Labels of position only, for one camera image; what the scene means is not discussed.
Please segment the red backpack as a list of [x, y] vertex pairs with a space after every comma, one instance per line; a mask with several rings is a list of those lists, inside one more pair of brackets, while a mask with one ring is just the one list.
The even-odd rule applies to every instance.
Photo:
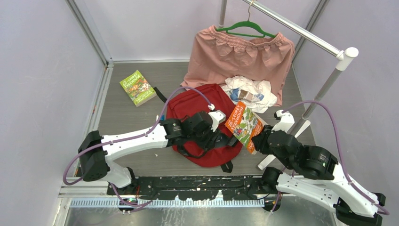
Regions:
[[168, 146], [201, 167], [221, 167], [231, 173], [232, 159], [241, 151], [242, 144], [222, 120], [212, 129], [209, 103], [227, 117], [235, 104], [218, 84], [206, 84], [178, 94], [170, 100], [155, 89], [157, 96], [167, 103], [167, 112], [160, 125], [166, 131]]

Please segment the orange treehouse book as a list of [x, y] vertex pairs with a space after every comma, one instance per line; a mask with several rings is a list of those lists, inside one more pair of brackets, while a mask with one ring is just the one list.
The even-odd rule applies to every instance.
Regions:
[[256, 154], [252, 138], [257, 136], [267, 123], [243, 102], [234, 107], [225, 126], [251, 154]]

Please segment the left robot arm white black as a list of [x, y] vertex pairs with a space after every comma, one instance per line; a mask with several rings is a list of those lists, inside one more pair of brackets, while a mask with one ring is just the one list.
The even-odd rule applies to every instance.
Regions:
[[227, 145], [227, 136], [218, 128], [226, 116], [221, 111], [202, 111], [182, 119], [160, 120], [154, 127], [125, 134], [100, 136], [94, 131], [82, 143], [80, 166], [85, 182], [103, 180], [114, 184], [125, 194], [136, 191], [133, 171], [115, 163], [123, 156], [148, 149], [176, 146], [180, 154], [194, 157], [184, 147], [196, 144], [203, 157], [209, 150]]

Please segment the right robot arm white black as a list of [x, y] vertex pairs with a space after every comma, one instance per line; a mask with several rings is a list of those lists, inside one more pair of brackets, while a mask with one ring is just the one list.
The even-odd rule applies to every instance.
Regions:
[[303, 145], [293, 135], [273, 131], [270, 126], [264, 126], [251, 140], [256, 151], [276, 157], [298, 174], [266, 167], [260, 182], [266, 193], [294, 194], [334, 213], [349, 226], [382, 225], [377, 205], [385, 205], [385, 195], [367, 191], [345, 175], [342, 164], [327, 149]]

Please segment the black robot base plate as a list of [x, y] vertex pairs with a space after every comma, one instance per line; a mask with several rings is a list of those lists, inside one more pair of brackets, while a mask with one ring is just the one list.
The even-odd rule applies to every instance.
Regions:
[[259, 176], [173, 176], [137, 177], [133, 184], [117, 189], [119, 195], [144, 200], [186, 201], [214, 200], [220, 194], [224, 201], [260, 200], [277, 194], [261, 185]]

